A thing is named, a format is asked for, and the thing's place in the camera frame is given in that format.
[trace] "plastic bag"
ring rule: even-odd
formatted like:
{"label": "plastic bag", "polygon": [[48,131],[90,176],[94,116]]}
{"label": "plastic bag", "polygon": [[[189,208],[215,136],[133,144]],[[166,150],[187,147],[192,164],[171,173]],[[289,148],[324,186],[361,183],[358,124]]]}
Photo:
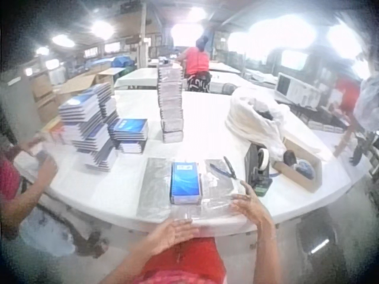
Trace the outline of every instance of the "plastic bag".
{"label": "plastic bag", "polygon": [[379,76],[362,82],[354,116],[367,131],[379,130]]}
{"label": "plastic bag", "polygon": [[[272,120],[264,118],[257,111],[269,111]],[[270,97],[262,96],[253,89],[238,88],[232,95],[225,123],[236,135],[266,146],[271,160],[282,161],[287,150],[282,142],[287,112],[288,107],[277,104]]]}

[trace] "blue packaging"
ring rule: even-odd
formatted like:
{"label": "blue packaging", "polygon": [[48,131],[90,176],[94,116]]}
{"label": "blue packaging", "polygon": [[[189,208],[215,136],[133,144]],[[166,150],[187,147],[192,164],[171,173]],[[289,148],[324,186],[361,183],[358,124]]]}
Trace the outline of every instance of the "blue packaging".
{"label": "blue packaging", "polygon": [[196,163],[175,162],[171,171],[172,204],[197,204],[201,200],[201,188]]}

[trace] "tape roll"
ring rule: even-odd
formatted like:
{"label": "tape roll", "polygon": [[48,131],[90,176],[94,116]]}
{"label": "tape roll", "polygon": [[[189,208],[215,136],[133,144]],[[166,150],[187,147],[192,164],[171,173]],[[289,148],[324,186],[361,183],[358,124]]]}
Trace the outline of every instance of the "tape roll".
{"label": "tape roll", "polygon": [[258,151],[258,170],[265,170],[270,160],[270,154],[267,149],[260,148]]}

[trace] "person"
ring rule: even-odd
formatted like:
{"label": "person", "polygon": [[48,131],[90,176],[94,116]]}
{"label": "person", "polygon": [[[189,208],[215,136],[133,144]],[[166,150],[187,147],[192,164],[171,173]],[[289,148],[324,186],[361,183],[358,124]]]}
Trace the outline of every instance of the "person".
{"label": "person", "polygon": [[[253,189],[241,184],[248,194],[233,196],[231,207],[258,229],[253,281],[277,284],[281,272],[274,223]],[[225,283],[226,271],[214,238],[196,238],[198,234],[191,220],[167,219],[137,243],[101,284]]]}
{"label": "person", "polygon": [[190,92],[209,93],[211,75],[209,73],[209,56],[204,51],[208,37],[202,36],[196,41],[195,47],[186,49],[176,60],[186,60],[185,78]]}
{"label": "person", "polygon": [[20,151],[31,155],[30,149],[41,141],[42,138],[37,137],[8,151],[0,151],[1,235],[6,238],[17,236],[19,225],[36,207],[42,193],[56,175],[55,161],[47,158],[38,171],[34,184],[23,194],[17,195],[21,177],[12,162]]}

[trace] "floor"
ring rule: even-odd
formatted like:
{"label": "floor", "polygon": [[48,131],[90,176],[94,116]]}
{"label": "floor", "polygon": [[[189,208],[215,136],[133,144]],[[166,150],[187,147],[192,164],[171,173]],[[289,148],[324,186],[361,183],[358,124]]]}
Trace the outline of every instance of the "floor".
{"label": "floor", "polygon": [[[336,202],[280,224],[277,239],[283,284],[357,283],[378,255],[379,211],[372,198],[376,192],[379,185],[373,185],[367,175]],[[104,235],[110,247],[98,259],[48,256],[20,238],[2,240],[2,253],[11,259],[17,274],[27,279],[25,283],[93,284],[112,271],[128,247],[144,236],[115,226]],[[216,238],[229,284],[252,283],[255,241],[255,233]],[[326,245],[315,251],[325,241]]]}

